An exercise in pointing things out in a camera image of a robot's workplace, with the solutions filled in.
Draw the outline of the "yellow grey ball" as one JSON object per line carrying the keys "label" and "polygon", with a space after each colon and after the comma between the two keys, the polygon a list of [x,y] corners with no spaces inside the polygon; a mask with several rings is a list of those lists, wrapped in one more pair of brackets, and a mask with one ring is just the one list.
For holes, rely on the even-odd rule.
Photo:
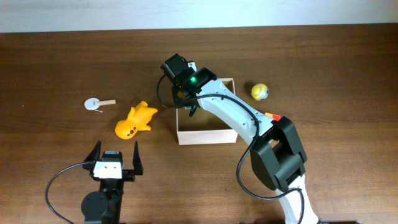
{"label": "yellow grey ball", "polygon": [[263,83],[255,84],[251,89],[251,96],[257,101],[265,100],[268,95],[268,86]]}

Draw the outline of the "pink cardboard box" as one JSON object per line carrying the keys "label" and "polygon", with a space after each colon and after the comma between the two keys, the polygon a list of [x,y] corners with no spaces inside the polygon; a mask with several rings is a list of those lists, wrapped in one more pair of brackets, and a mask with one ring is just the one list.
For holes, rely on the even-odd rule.
{"label": "pink cardboard box", "polygon": [[190,110],[176,109],[177,139],[180,145],[235,143],[238,134],[212,113],[198,108],[192,117]]}

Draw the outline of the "colourful puzzle cube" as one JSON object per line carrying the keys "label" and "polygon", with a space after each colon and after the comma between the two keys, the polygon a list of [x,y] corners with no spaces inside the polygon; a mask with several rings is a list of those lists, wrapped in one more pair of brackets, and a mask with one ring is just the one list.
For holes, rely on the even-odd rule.
{"label": "colourful puzzle cube", "polygon": [[276,120],[276,121],[279,121],[281,119],[281,116],[277,115],[277,114],[265,113],[265,115],[270,117],[270,118],[272,118],[272,119],[274,119],[274,120]]}

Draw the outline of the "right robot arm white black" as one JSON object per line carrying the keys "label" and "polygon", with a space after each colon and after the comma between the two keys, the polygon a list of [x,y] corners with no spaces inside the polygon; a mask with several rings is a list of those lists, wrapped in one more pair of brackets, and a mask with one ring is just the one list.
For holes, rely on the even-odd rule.
{"label": "right robot arm white black", "polygon": [[[305,189],[307,155],[293,122],[275,120],[255,110],[232,93],[209,69],[195,70],[179,54],[167,59],[161,70],[172,83],[174,108],[198,108],[217,116],[248,144],[236,168],[236,179],[250,196],[264,201],[278,200],[286,223],[319,223]],[[245,158],[259,181],[275,192],[273,197],[251,192],[241,180]]]}

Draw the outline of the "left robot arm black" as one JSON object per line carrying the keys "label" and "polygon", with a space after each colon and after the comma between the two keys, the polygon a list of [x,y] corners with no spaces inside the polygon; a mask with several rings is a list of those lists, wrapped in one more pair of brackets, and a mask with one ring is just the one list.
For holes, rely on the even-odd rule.
{"label": "left robot arm black", "polygon": [[123,154],[120,151],[101,152],[101,141],[83,161],[83,168],[90,177],[99,182],[99,190],[89,193],[81,202],[85,223],[119,223],[124,183],[134,182],[144,172],[138,144],[134,145],[132,169],[123,169]]}

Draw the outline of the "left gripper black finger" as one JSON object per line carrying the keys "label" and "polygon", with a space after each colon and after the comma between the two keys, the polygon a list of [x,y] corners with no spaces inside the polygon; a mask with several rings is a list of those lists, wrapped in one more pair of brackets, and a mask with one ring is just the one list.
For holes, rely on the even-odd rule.
{"label": "left gripper black finger", "polygon": [[84,162],[93,162],[100,159],[101,141],[98,140],[93,150],[87,155]]}
{"label": "left gripper black finger", "polygon": [[132,164],[134,168],[134,175],[143,175],[144,169],[139,155],[139,146],[137,141],[134,144],[134,154],[133,154]]}

